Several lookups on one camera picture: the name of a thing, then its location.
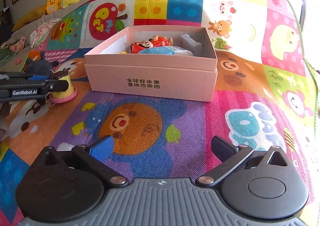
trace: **green leaves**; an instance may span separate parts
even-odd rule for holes
[[[116,20],[115,27],[117,32],[119,32],[124,29],[124,23],[121,20]]]

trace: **red toy figurine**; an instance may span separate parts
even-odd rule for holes
[[[167,38],[165,36],[161,37],[161,36],[154,35],[150,42],[153,43],[154,47],[173,45],[172,38],[170,37],[167,40]]]
[[[153,43],[151,43],[150,41],[143,41],[140,43],[131,44],[130,49],[131,49],[131,53],[139,53],[141,50],[147,49],[150,47],[153,47]]]

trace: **pillow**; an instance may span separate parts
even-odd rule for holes
[[[31,23],[39,18],[41,18],[43,15],[45,15],[46,12],[44,10],[44,6],[40,6],[33,11],[26,14],[23,18],[19,19],[17,23],[12,28],[12,32],[15,32],[19,30],[20,28],[24,27],[26,24]]]
[[[35,31],[30,35],[30,46],[35,47],[37,43],[44,37],[44,35],[56,24],[60,19],[52,19],[48,23],[40,25]]]

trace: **colorful play mat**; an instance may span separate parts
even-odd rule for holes
[[[132,25],[207,27],[218,56],[212,102],[91,91],[84,54]],[[210,149],[214,135],[255,150],[281,146],[309,189],[302,218],[317,225],[318,88],[288,0],[91,0],[61,19],[29,56],[37,59],[40,51],[70,72],[78,95],[53,107],[12,102],[0,156],[0,225],[22,219],[15,191],[44,146],[70,150],[105,134],[115,149],[104,163],[130,180],[194,180],[220,163]]]

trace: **pink cartoon character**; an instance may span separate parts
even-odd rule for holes
[[[219,5],[220,15],[227,16],[228,18],[232,18],[231,14],[236,13],[236,10],[235,10],[234,7],[232,7],[232,5],[233,5],[232,1],[228,1],[228,2],[222,1],[222,2],[220,2],[220,5]]]
[[[292,109],[300,118],[303,118],[306,115],[314,116],[312,109],[307,108],[304,105],[305,97],[302,91],[286,91],[282,94],[282,99],[289,109]]]

